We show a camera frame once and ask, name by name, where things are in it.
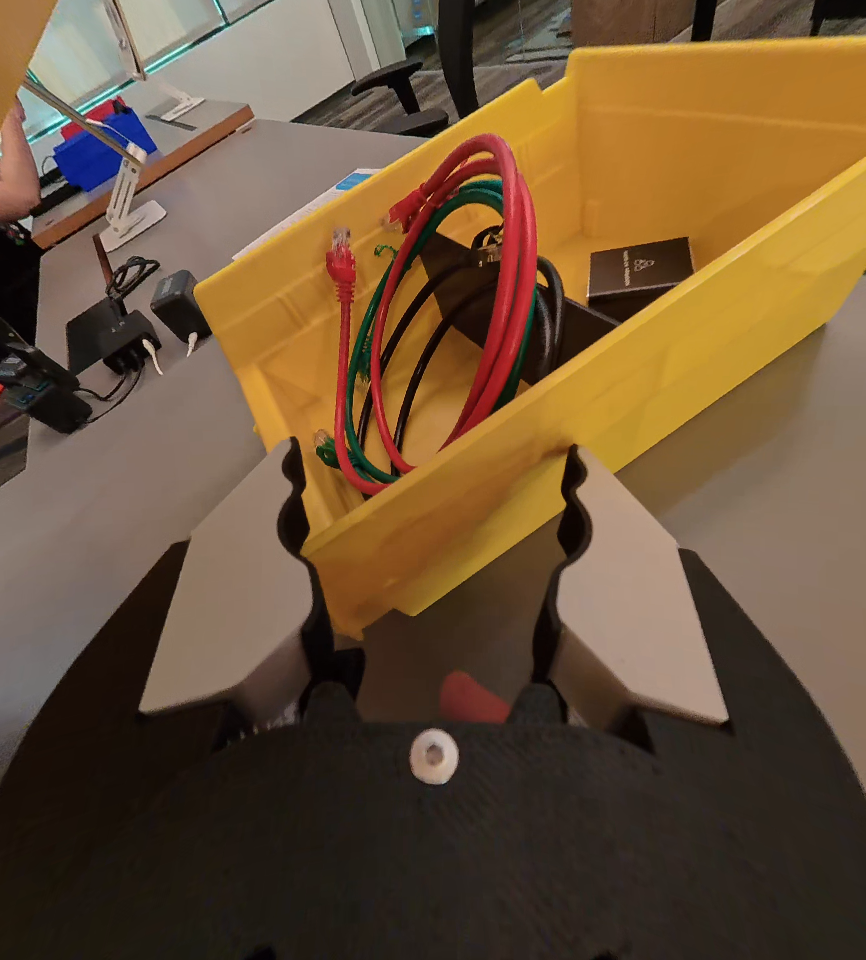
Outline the blue plastic bin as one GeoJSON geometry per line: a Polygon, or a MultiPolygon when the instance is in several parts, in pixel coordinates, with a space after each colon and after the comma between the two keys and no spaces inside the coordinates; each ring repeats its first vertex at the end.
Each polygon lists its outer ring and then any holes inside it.
{"type": "MultiPolygon", "coordinates": [[[[123,148],[127,148],[131,142],[147,155],[157,151],[140,115],[132,108],[129,112],[108,117],[102,124],[123,148]]],[[[88,131],[69,141],[63,140],[55,147],[54,160],[66,182],[83,191],[92,191],[114,179],[122,163],[122,158],[115,150],[94,138],[88,131]]]]}

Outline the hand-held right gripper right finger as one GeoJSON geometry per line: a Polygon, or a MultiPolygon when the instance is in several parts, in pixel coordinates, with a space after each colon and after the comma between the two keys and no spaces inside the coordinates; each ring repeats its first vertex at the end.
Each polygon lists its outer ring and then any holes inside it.
{"type": "Polygon", "coordinates": [[[560,493],[563,560],[536,620],[532,681],[600,731],[640,708],[727,723],[676,540],[585,447],[568,451],[560,493]]]}

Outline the white paper sheet blue label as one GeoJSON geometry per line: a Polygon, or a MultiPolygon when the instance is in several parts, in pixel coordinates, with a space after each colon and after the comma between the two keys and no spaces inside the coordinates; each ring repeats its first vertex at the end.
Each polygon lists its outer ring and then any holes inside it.
{"type": "Polygon", "coordinates": [[[247,244],[247,246],[244,246],[238,250],[232,256],[232,260],[237,261],[238,259],[245,257],[249,253],[263,246],[276,235],[281,234],[283,231],[289,229],[295,224],[301,223],[318,210],[324,208],[336,199],[341,198],[345,193],[369,180],[379,172],[379,168],[360,167],[354,169],[330,188],[320,193],[319,196],[308,201],[304,206],[295,210],[292,214],[274,224],[258,237],[253,239],[247,244]]]}

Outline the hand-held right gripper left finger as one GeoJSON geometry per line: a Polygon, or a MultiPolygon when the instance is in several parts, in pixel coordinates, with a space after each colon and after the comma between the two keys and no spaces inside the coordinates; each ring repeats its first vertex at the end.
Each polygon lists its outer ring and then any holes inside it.
{"type": "Polygon", "coordinates": [[[361,649],[337,649],[310,532],[297,438],[281,441],[191,534],[139,709],[234,708],[249,729],[304,709],[322,683],[353,701],[361,649]]]}

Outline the person's right hand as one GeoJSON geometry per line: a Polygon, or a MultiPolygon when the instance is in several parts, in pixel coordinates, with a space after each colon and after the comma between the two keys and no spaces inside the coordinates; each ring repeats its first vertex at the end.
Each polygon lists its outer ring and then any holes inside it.
{"type": "Polygon", "coordinates": [[[455,670],[439,688],[439,715],[450,722],[504,724],[511,705],[479,684],[469,674],[455,670]]]}

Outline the black ethernet adapter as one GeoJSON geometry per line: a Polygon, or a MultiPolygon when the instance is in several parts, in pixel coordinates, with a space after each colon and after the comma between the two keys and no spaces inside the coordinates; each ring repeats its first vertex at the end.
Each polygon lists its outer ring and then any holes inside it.
{"type": "Polygon", "coordinates": [[[590,254],[587,305],[625,320],[694,273],[688,237],[624,245],[590,254]]]}

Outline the black office chair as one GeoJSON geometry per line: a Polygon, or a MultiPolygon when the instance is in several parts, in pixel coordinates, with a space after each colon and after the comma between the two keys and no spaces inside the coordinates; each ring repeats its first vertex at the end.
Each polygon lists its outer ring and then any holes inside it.
{"type": "MultiPolygon", "coordinates": [[[[474,10],[474,1],[439,2],[439,58],[443,78],[459,119],[474,114],[480,108],[474,75],[474,10]]],[[[404,114],[381,126],[381,132],[411,138],[433,138],[450,125],[445,110],[422,109],[419,106],[412,77],[421,67],[421,57],[411,56],[374,71],[352,85],[353,96],[386,88],[400,102],[404,114]]]]}

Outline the black power adapter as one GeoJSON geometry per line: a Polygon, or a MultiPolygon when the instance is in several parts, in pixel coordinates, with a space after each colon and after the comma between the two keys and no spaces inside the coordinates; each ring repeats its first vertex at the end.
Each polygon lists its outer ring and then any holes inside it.
{"type": "Polygon", "coordinates": [[[189,270],[176,270],[157,283],[150,302],[154,316],[177,339],[187,344],[191,338],[197,344],[213,334],[195,298],[197,283],[189,270]]]}

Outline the white desk lamp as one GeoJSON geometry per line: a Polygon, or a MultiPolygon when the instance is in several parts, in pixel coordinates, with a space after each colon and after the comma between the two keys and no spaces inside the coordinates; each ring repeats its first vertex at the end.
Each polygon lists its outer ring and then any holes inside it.
{"type": "Polygon", "coordinates": [[[180,117],[188,114],[201,104],[205,103],[202,97],[193,97],[185,91],[167,83],[162,78],[150,77],[143,65],[133,32],[127,22],[127,17],[120,1],[103,1],[103,10],[111,26],[116,43],[117,56],[129,78],[140,83],[152,84],[172,99],[172,105],[162,114],[160,119],[165,122],[176,122],[180,117]]]}

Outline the red plastic bin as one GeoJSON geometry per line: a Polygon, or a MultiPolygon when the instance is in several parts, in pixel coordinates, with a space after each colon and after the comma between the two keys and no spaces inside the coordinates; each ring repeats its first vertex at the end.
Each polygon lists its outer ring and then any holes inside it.
{"type": "MultiPolygon", "coordinates": [[[[129,105],[121,95],[118,95],[112,99],[108,99],[99,103],[90,111],[83,114],[83,116],[86,120],[94,124],[101,124],[110,116],[128,113],[129,111],[129,105]]],[[[69,141],[85,133],[85,129],[83,126],[75,122],[69,122],[60,129],[60,133],[64,141],[69,141]]]]}

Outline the black charging hub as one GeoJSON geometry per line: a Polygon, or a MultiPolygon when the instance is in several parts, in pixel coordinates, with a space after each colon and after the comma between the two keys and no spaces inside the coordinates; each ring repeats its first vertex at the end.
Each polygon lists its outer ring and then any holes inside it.
{"type": "Polygon", "coordinates": [[[127,311],[118,298],[104,298],[66,324],[68,370],[79,375],[103,363],[118,376],[143,369],[151,357],[142,347],[149,338],[161,348],[151,321],[140,311],[127,311]]]}

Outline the white tray with glass dish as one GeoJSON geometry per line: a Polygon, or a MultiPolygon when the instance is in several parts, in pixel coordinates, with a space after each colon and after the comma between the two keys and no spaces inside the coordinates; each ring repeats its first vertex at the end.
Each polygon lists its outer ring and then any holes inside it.
{"type": "Polygon", "coordinates": [[[137,144],[118,133],[112,126],[89,119],[78,113],[55,94],[45,89],[31,77],[22,81],[22,87],[47,106],[59,111],[64,117],[81,126],[91,137],[96,138],[122,157],[122,164],[111,190],[105,212],[108,226],[99,234],[102,249],[110,253],[125,246],[146,230],[161,222],[167,215],[162,205],[155,200],[133,209],[134,196],[146,164],[148,154],[137,144]]]}

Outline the black angled plate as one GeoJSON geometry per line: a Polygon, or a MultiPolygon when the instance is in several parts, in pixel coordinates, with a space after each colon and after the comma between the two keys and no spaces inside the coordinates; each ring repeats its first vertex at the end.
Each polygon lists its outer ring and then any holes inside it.
{"type": "MultiPolygon", "coordinates": [[[[447,274],[434,291],[440,313],[446,316],[462,306],[453,326],[482,348],[499,266],[479,266],[475,259],[472,252],[438,232],[419,255],[430,279],[447,274]]],[[[537,292],[539,306],[519,374],[520,380],[531,386],[621,325],[620,320],[565,294],[559,271],[545,257],[537,259],[537,292]]]]}

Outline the brown wooden cabinet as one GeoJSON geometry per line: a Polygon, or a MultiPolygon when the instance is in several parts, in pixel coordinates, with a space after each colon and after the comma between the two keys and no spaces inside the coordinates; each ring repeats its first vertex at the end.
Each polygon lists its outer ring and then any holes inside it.
{"type": "Polygon", "coordinates": [[[711,38],[717,1],[572,1],[575,48],[711,38]]]}

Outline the black clamp device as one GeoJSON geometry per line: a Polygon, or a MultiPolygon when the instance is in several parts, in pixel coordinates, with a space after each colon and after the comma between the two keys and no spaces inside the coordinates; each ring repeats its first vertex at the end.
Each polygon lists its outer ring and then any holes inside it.
{"type": "Polygon", "coordinates": [[[21,413],[61,434],[74,433],[92,414],[91,406],[77,396],[79,379],[1,316],[0,386],[21,413]]]}

